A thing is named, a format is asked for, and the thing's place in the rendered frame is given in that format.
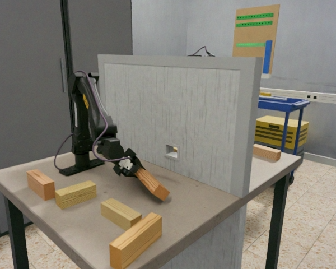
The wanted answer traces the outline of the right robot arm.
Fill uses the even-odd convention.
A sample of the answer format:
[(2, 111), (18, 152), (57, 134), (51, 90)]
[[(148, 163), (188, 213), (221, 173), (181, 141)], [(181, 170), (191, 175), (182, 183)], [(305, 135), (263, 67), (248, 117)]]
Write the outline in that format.
[(90, 160), (89, 155), (89, 152), (92, 151), (92, 142), (94, 144), (96, 138), (103, 133), (106, 127), (101, 112), (108, 123), (108, 128), (98, 140), (101, 143), (97, 144), (96, 152), (110, 160), (121, 159), (124, 155), (120, 139), (116, 138), (117, 126), (103, 107), (99, 97), (96, 87), (98, 80), (98, 72), (90, 72), (88, 77), (83, 77), (82, 73), (73, 73), (68, 78), (68, 90), (73, 97), (75, 112), (75, 128), (71, 148), (71, 152), (75, 154), (75, 165), (59, 170), (59, 173), (67, 177), (105, 164), (99, 159)]

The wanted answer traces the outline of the grey panel wall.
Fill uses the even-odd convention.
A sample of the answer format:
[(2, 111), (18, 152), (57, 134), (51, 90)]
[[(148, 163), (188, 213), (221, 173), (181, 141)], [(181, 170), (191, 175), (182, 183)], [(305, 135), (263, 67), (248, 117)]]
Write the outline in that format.
[[(249, 194), (263, 57), (98, 54), (98, 65), (124, 152)], [(164, 141), (180, 146), (179, 161), (164, 156)], [(159, 269), (241, 269), (247, 204)]]

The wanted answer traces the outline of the light wooden board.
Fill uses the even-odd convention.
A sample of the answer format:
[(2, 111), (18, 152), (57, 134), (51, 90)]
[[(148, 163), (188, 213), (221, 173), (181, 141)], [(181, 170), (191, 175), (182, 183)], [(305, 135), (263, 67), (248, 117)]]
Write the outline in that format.
[(139, 167), (134, 174), (156, 197), (164, 201), (169, 195), (170, 192), (147, 169)]

